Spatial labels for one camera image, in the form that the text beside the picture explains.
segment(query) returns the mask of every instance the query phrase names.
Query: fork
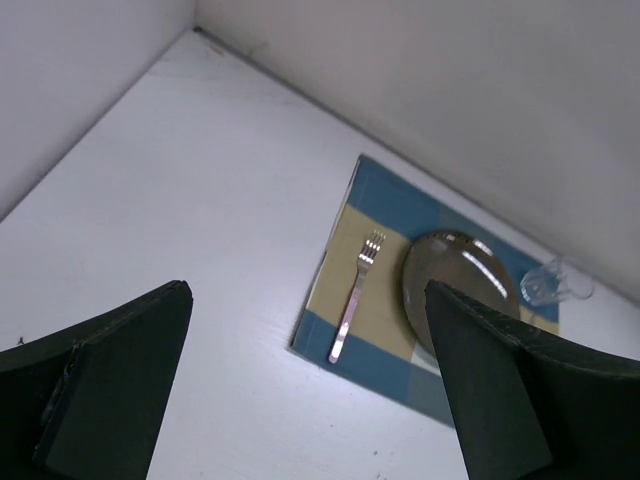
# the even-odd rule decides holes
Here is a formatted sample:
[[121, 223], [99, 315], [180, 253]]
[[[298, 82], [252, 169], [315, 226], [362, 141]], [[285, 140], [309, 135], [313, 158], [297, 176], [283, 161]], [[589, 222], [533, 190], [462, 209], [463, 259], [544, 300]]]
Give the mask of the fork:
[[347, 308], [342, 315], [342, 321], [340, 322], [336, 339], [333, 341], [333, 347], [331, 347], [331, 353], [329, 354], [330, 363], [336, 363], [338, 358], [340, 358], [340, 352], [342, 351], [344, 341], [347, 338], [347, 333], [349, 333], [351, 322], [353, 322], [353, 314], [358, 306], [358, 300], [362, 293], [362, 287], [364, 287], [364, 281], [367, 278], [367, 273], [369, 273], [369, 270], [371, 270], [371, 267], [373, 266], [373, 261], [376, 259], [376, 255], [380, 251], [380, 247], [382, 246], [382, 242], [384, 242], [385, 238], [387, 238], [387, 236], [382, 232], [374, 230], [373, 233], [367, 237], [364, 245], [362, 246], [362, 250], [360, 250], [360, 255], [358, 255], [358, 260], [356, 261], [356, 265], [358, 266], [358, 276], [356, 277], [356, 283], [351, 290], [351, 297], [349, 298]]

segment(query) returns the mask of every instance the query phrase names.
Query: dish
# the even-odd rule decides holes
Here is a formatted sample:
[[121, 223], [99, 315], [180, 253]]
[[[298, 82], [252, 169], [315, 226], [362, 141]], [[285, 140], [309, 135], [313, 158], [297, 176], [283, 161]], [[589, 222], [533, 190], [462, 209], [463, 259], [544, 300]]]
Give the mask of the dish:
[[425, 235], [411, 246], [405, 257], [402, 298], [418, 340], [434, 357], [424, 308], [424, 289], [432, 279], [520, 320], [518, 291], [502, 262], [484, 243], [448, 230]]

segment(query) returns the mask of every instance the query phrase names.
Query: white table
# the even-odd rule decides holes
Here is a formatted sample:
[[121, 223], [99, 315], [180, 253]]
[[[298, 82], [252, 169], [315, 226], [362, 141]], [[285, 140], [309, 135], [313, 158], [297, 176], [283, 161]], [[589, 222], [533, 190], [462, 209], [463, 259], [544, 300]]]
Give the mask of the white table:
[[[186, 279], [151, 480], [466, 478], [453, 430], [287, 351], [361, 152], [550, 258], [187, 33], [0, 224], [0, 349]], [[640, 359], [640, 311], [602, 286], [562, 306], [561, 328]]]

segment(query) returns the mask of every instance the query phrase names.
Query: wall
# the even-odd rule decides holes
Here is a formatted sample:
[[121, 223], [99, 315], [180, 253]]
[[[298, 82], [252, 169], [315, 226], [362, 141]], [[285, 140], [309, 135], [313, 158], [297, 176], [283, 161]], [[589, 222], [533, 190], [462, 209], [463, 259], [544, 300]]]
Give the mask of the wall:
[[193, 22], [193, 0], [0, 2], [0, 220]]
[[640, 300], [637, 2], [199, 0], [196, 22]]

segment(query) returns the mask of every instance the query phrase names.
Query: placemat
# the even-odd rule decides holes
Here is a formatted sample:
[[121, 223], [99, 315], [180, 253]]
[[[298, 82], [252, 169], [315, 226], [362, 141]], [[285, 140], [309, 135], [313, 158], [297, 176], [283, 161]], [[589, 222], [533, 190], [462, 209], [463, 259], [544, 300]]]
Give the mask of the placemat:
[[[340, 360], [327, 360], [356, 275], [356, 258], [374, 230], [387, 238], [369, 272]], [[316, 365], [453, 426], [442, 378], [418, 343], [404, 311], [401, 272], [411, 244], [437, 230], [484, 242], [514, 284], [540, 265], [429, 194], [361, 155], [346, 202], [291, 345]], [[558, 334], [558, 307], [533, 308], [520, 297], [521, 318]]]

